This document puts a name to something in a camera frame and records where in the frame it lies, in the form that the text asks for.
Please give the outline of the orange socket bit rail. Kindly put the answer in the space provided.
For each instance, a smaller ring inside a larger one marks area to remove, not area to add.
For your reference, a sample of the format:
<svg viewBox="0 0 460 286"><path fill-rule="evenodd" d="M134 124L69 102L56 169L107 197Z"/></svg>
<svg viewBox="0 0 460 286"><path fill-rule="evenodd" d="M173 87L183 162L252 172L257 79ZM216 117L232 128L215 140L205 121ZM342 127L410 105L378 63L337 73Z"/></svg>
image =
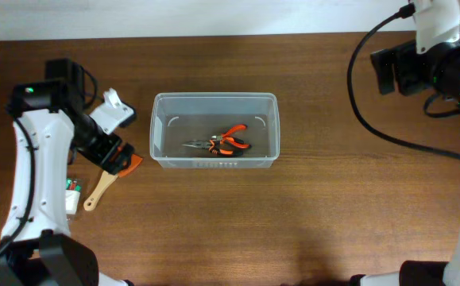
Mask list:
<svg viewBox="0 0 460 286"><path fill-rule="evenodd" d="M228 161L203 161L195 160L192 163L193 168L236 168L238 166L237 162L228 162Z"/></svg>

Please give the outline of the orange black long-nose pliers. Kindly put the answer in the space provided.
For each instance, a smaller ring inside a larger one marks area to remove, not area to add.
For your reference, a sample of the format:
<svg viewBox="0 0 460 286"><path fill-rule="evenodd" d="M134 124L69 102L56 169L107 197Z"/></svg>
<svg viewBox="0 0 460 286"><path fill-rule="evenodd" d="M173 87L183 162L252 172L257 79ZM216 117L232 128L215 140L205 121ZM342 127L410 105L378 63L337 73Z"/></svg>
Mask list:
<svg viewBox="0 0 460 286"><path fill-rule="evenodd" d="M183 146L194 149L205 149L219 157L239 157L245 149L250 147L244 141L234 138L225 137L223 139L210 139L208 141L190 141Z"/></svg>

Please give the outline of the clear plastic container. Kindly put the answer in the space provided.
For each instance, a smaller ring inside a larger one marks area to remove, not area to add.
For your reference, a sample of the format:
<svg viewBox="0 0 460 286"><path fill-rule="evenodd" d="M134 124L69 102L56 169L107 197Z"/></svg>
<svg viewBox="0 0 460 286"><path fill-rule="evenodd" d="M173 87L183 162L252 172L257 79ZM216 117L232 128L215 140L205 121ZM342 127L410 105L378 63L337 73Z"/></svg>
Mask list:
<svg viewBox="0 0 460 286"><path fill-rule="evenodd" d="M233 136L251 144L240 157L219 157L183 146L208 141L237 124ZM236 168L268 168L280 155L280 116L276 96L264 92L173 92L154 99L149 153L163 168L193 168L195 160L237 162Z"/></svg>

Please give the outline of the colourful bit set pack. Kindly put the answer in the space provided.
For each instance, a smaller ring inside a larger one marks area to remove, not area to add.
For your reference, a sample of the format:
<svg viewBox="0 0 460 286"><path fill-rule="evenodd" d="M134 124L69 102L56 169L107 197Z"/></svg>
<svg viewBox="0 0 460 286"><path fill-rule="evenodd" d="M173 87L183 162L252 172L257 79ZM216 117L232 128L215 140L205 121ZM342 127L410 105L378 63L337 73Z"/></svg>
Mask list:
<svg viewBox="0 0 460 286"><path fill-rule="evenodd" d="M78 178L66 179L65 209L67 220L73 220L79 209L79 200L83 192L84 181Z"/></svg>

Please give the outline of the orange scraper wooden handle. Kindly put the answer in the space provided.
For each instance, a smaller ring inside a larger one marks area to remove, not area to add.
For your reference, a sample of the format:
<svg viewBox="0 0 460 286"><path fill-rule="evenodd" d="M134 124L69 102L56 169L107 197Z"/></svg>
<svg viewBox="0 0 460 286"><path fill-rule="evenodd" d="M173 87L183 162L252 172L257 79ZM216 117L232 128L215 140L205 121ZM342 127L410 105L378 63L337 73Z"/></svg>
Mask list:
<svg viewBox="0 0 460 286"><path fill-rule="evenodd" d="M126 169L118 172L115 175L112 175L107 171L103 171L101 176L99 177L99 181L96 184L93 192L84 201L83 209L85 211L93 211L97 207L99 200L102 198L107 188L117 179L125 177L129 175L131 172L133 172L141 164L142 161L142 157L133 154L131 156L131 163L128 165Z"/></svg>

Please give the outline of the red black cutting pliers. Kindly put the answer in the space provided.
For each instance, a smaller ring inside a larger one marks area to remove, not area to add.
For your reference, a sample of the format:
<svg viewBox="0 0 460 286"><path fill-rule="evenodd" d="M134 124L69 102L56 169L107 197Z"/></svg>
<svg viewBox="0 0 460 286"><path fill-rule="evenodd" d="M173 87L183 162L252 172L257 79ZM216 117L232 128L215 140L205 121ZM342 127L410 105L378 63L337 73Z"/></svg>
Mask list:
<svg viewBox="0 0 460 286"><path fill-rule="evenodd" d="M250 149L251 144L245 143L243 140L233 136L234 133L237 133L239 131L245 131L245 130L247 130L247 125L237 124L233 126L232 128L230 128L225 133L221 133L219 135L213 135L211 139L214 141L218 141L221 144L231 145L237 149Z"/></svg>

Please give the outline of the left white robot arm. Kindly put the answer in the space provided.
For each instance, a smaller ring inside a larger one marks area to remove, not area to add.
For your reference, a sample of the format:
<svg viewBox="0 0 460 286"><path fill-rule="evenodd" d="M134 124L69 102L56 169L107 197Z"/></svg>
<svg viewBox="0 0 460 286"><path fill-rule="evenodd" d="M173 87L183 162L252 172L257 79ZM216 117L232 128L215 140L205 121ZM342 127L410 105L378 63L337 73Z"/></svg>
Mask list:
<svg viewBox="0 0 460 286"><path fill-rule="evenodd" d="M80 153L117 175L134 149L114 133L136 113L110 89L85 112L84 82L50 79L14 87L8 113L17 159L0 241L0 285L127 285L99 271L92 250L72 239L65 202L69 157Z"/></svg>

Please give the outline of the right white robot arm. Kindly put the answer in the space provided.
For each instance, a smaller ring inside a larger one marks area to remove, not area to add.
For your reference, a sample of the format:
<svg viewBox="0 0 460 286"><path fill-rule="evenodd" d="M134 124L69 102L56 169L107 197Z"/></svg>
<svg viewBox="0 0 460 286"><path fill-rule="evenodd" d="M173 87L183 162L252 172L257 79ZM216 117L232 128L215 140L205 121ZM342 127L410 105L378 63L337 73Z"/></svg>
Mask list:
<svg viewBox="0 0 460 286"><path fill-rule="evenodd" d="M354 115L361 125L377 137L396 145L460 160L460 153L419 145L389 136L373 128L360 114L353 89L352 73L359 51L379 29L399 18L413 17L414 41L372 54L381 94L399 91L413 95L433 89L434 99L444 97L457 103L454 110L435 114L436 118L460 115L460 6L455 0L410 1L392 16L371 29L354 50L347 74L347 89ZM376 275L355 275L355 286L374 285L460 285L460 231L450 261L405 261L399 271Z"/></svg>

